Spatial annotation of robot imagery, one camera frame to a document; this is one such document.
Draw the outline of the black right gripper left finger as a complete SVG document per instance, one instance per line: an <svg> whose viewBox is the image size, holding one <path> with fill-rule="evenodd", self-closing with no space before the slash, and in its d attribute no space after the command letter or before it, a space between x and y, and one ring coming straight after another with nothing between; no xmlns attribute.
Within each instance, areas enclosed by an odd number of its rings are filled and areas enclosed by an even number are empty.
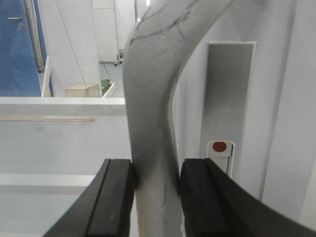
<svg viewBox="0 0 316 237"><path fill-rule="evenodd" d="M127 237L134 199L129 159L105 159L89 186L46 237Z"/></svg>

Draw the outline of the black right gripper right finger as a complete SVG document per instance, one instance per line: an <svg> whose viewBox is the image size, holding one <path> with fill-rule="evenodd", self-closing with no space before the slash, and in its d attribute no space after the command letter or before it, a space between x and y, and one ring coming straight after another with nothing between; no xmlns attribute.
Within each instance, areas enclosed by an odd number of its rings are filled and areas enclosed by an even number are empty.
<svg viewBox="0 0 316 237"><path fill-rule="evenodd" d="M251 196L211 159L188 158L180 177L188 237L314 237Z"/></svg>

